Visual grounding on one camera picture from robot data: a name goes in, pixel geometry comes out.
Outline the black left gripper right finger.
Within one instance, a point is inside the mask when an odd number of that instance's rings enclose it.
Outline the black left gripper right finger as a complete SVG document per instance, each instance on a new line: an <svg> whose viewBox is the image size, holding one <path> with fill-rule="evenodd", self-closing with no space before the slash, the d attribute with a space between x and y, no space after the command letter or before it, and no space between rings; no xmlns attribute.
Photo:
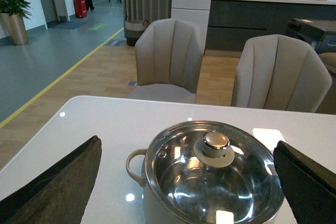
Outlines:
<svg viewBox="0 0 336 224"><path fill-rule="evenodd" d="M277 143L273 156L297 223L335 223L335 173L284 141Z"/></svg>

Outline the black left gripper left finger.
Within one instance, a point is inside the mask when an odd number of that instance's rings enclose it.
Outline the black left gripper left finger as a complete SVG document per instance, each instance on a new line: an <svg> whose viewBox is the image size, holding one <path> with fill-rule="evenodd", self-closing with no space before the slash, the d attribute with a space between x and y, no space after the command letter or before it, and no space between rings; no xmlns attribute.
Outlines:
<svg viewBox="0 0 336 224"><path fill-rule="evenodd" d="M1 200L1 223L81 223L102 155L93 136Z"/></svg>

